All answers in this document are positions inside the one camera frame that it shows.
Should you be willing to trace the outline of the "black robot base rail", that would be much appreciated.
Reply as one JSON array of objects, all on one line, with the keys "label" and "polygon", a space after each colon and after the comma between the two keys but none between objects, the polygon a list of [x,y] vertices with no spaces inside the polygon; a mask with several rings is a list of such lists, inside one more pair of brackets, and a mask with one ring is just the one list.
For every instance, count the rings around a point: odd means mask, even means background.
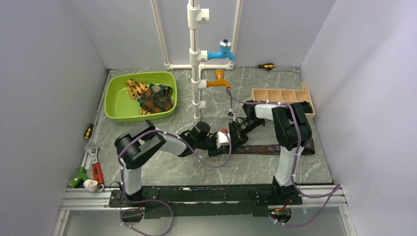
[{"label": "black robot base rail", "polygon": [[140,207],[145,219],[178,216],[268,216],[274,207],[301,205],[298,193],[277,194],[272,184],[143,186],[140,197],[126,199],[112,189],[109,207]]}]

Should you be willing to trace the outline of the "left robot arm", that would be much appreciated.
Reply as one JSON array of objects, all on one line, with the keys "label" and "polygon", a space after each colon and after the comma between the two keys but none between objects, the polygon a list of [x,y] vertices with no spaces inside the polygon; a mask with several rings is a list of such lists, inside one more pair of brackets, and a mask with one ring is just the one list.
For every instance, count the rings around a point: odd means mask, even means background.
[{"label": "left robot arm", "polygon": [[180,134],[167,133],[150,120],[140,122],[116,138],[114,145],[121,165],[122,200],[130,207],[142,199],[142,167],[159,151],[178,157],[196,155],[198,149],[209,156],[232,152],[232,136],[224,129],[211,133],[210,126],[198,122],[190,130]]}]

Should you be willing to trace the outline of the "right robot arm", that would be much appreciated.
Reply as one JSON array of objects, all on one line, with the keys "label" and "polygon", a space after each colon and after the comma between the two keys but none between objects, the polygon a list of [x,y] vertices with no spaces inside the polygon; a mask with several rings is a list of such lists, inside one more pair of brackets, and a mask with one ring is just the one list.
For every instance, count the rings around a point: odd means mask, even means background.
[{"label": "right robot arm", "polygon": [[277,172],[272,179],[271,198],[277,204],[283,204],[298,196],[293,186],[298,157],[312,137],[306,113],[312,111],[307,101],[296,102],[287,106],[277,104],[244,104],[246,118],[241,122],[229,123],[229,135],[232,148],[238,148],[247,140],[247,134],[258,126],[265,125],[271,120],[274,125],[275,136],[280,145],[280,158]]}]

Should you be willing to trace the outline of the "dark brown floral tie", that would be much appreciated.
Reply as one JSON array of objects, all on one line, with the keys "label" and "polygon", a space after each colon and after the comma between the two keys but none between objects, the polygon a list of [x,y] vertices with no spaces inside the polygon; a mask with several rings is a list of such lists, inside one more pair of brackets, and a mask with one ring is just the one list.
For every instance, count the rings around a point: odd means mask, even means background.
[{"label": "dark brown floral tie", "polygon": [[[280,152],[281,146],[279,144],[243,145],[233,150],[232,154],[279,155]],[[315,153],[314,139],[310,138],[302,151],[302,155],[314,155]]]}]

